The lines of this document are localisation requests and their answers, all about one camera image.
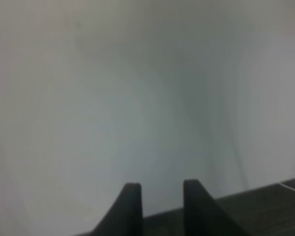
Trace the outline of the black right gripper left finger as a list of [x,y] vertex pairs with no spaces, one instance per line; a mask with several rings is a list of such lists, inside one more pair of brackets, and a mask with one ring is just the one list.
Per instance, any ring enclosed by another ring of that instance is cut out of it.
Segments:
[[107,214],[90,233],[91,236],[142,236],[142,188],[127,183]]

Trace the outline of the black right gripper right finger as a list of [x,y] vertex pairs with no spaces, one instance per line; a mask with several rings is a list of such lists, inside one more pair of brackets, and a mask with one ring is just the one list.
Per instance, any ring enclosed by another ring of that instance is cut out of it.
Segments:
[[197,179],[183,183],[183,219],[186,236],[247,236]]

